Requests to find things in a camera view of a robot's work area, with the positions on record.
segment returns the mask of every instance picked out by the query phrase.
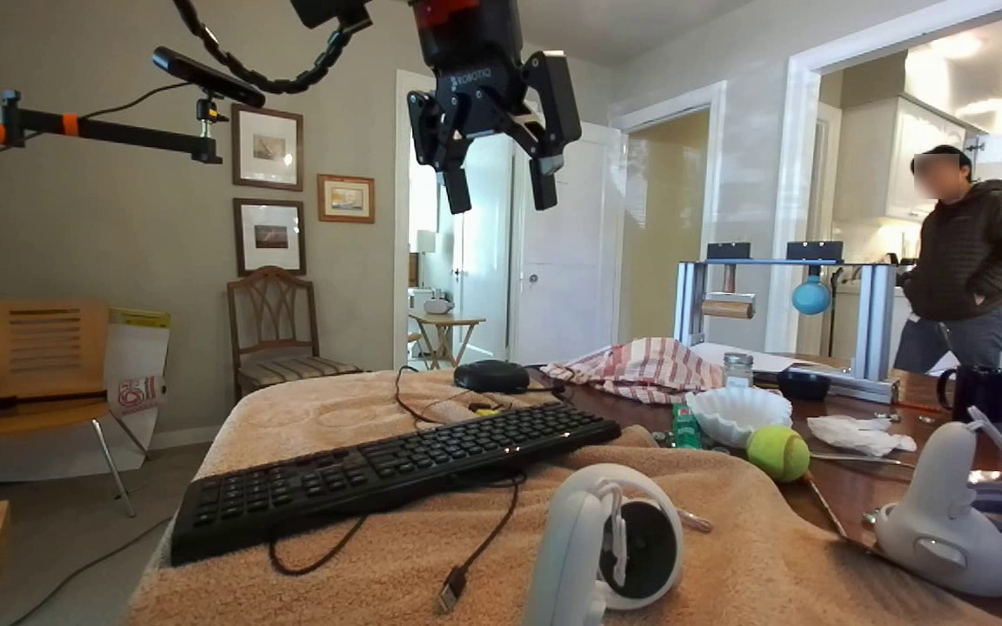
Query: green ball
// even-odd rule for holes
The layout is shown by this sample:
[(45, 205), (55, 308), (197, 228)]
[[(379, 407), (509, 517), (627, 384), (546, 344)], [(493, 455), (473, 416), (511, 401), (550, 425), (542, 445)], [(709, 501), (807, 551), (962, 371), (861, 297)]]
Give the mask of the green ball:
[(783, 483), (801, 480), (811, 471), (807, 439), (783, 425), (753, 428), (749, 435), (749, 458)]

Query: chair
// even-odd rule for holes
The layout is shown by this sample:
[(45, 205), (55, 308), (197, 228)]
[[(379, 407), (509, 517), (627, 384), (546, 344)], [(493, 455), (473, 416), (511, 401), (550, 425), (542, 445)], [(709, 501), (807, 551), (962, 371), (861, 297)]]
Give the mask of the chair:
[(227, 286), (233, 392), (245, 398), (287, 379), (351, 377), (354, 364), (320, 359), (316, 287), (280, 267)]
[(89, 425), (112, 471), (117, 501), (127, 501), (99, 416), (126, 428), (108, 402), (108, 307), (97, 301), (0, 301), (0, 439)]

